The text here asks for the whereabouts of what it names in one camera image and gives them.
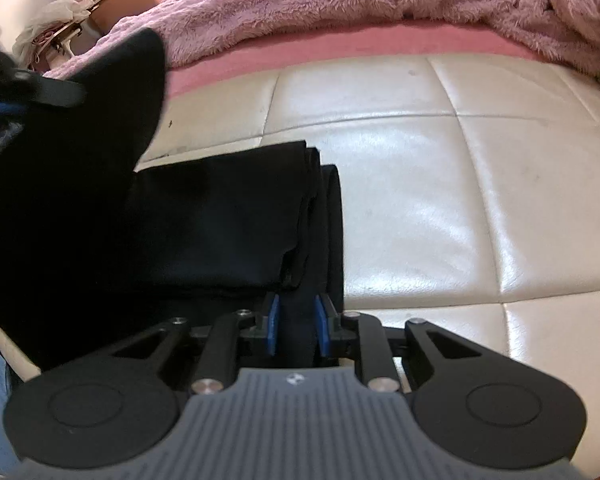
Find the black pants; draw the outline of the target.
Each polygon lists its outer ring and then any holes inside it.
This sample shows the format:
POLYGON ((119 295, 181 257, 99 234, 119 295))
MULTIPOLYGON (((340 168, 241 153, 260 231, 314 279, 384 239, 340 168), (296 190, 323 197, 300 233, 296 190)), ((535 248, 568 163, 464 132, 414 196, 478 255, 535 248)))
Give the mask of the black pants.
POLYGON ((314 298, 343 300, 337 170, 301 141, 138 168, 166 92, 151 30, 62 81, 84 100, 28 122, 0 153, 1 329, 51 370, 272 292, 276 363, 314 364, 314 298))

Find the cream leather mattress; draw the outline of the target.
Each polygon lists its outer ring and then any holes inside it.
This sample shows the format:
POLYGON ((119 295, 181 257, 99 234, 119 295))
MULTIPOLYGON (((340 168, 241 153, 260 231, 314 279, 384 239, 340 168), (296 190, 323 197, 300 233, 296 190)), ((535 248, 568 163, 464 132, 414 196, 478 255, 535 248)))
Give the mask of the cream leather mattress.
POLYGON ((556 376, 600 476, 600 85, 480 54, 345 58, 179 91, 140 166, 303 140, 340 173, 346 305, 556 376))

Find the pink bed sheet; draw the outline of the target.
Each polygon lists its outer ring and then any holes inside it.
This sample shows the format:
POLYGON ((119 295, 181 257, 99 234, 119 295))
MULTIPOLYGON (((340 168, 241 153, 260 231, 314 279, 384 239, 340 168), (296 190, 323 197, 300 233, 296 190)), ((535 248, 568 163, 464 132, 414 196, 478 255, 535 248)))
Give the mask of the pink bed sheet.
POLYGON ((379 55, 478 53, 541 61, 542 56, 484 25, 403 21, 288 32, 249 39, 223 52, 171 70, 168 95, 264 70, 340 58, 379 55))

